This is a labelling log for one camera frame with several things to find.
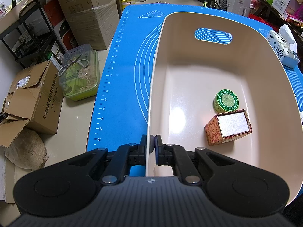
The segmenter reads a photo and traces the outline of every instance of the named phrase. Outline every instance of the plastic wrap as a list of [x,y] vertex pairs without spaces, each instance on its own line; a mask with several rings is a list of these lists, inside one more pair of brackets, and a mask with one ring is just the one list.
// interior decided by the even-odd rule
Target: plastic wrap
[[24,128],[8,148],[5,156],[24,169],[38,170],[47,161],[45,145],[33,130]]
[[119,23],[116,0],[66,17],[79,45],[107,49]]

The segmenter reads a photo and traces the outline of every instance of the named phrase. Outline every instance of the blue silicone mat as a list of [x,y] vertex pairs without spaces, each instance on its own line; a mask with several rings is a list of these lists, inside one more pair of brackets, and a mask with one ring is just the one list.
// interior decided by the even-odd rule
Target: blue silicone mat
[[[232,19],[254,28],[264,37],[271,29],[265,24],[234,13],[199,6],[127,6],[114,35],[100,80],[87,151],[98,147],[107,147],[109,151],[113,151],[122,144],[139,143],[141,135],[147,133],[150,82],[161,27],[167,15],[181,11]],[[224,44],[231,41],[229,33],[206,28],[198,29],[196,37]],[[303,76],[298,67],[284,68],[296,94],[299,109],[303,111]],[[145,168],[132,167],[131,174],[143,176]]]

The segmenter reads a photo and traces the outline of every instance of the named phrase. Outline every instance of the black shelf rack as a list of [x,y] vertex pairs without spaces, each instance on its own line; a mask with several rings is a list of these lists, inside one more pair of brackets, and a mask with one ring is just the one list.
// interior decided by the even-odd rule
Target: black shelf rack
[[[48,37],[48,39],[44,42],[43,45],[39,45],[39,43],[37,42],[36,38],[34,37],[34,35],[30,32],[30,29],[28,28],[25,20],[30,17],[37,9],[39,9],[42,18],[44,20],[44,22],[46,23],[49,31],[51,32],[50,36]],[[19,26],[23,25],[24,28],[28,31],[31,39],[33,40],[34,44],[37,47],[36,52],[28,54],[26,56],[23,56],[21,58],[19,58],[17,56],[17,54],[7,45],[7,43],[4,41],[4,37],[7,36],[8,34],[10,34],[13,30],[17,30],[19,32],[20,35],[22,35],[22,32],[19,29]],[[11,26],[9,26],[7,29],[5,29],[1,34],[0,34],[0,40],[3,42],[3,44],[5,45],[5,47],[9,50],[9,52],[13,55],[13,57],[15,58],[15,61],[17,63],[19,63],[23,68],[26,68],[26,66],[23,64],[24,62],[28,62],[31,59],[37,59],[38,57],[40,57],[41,59],[44,60],[48,60],[48,57],[45,53],[45,50],[47,49],[47,47],[52,43],[52,42],[56,42],[58,44],[59,49],[64,53],[65,50],[62,47],[61,43],[59,42],[59,40],[57,39],[55,32],[53,31],[52,27],[50,26],[50,24],[48,23],[45,14],[42,11],[41,5],[38,2],[38,0],[32,0],[29,4],[27,4],[19,13],[19,19],[13,23]]]

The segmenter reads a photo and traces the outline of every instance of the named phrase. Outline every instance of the floor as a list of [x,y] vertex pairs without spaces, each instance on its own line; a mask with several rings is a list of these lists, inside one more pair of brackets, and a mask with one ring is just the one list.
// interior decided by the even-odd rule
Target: floor
[[[196,0],[147,0],[137,4],[156,3],[160,1],[172,4],[202,5],[202,3]],[[100,72],[103,71],[108,51],[109,49],[98,51]],[[85,152],[94,101],[95,96],[77,102],[64,98],[57,134],[41,136],[49,156],[45,164],[46,166]],[[29,172],[30,170],[15,167],[15,181]],[[18,216],[19,211],[15,204],[0,202],[1,225],[7,226]]]

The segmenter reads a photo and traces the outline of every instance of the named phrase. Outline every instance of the tissue box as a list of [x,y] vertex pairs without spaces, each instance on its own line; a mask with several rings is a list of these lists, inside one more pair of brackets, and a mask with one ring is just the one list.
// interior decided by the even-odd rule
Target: tissue box
[[286,41],[278,32],[270,30],[266,39],[283,65],[290,68],[295,68],[298,65],[300,60],[297,54],[288,48]]
[[237,140],[252,133],[244,109],[216,114],[204,127],[209,146]]

